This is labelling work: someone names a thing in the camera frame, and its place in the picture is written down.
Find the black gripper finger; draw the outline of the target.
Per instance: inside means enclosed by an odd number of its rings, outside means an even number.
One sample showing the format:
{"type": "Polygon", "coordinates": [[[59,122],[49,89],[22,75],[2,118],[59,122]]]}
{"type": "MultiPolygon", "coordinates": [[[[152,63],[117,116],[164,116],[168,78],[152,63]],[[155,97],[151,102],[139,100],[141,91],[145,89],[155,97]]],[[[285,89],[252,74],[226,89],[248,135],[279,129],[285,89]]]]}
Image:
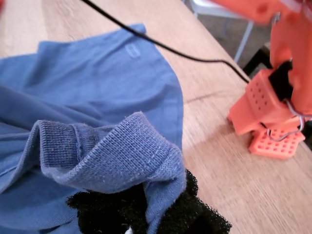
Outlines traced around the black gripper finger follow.
{"type": "Polygon", "coordinates": [[[115,194],[78,192],[66,204],[77,211],[78,226],[83,234],[147,233],[147,201],[143,191],[115,194]]]}
{"type": "Polygon", "coordinates": [[[197,196],[196,177],[186,170],[186,189],[166,211],[159,234],[228,234],[232,224],[197,196]]]}

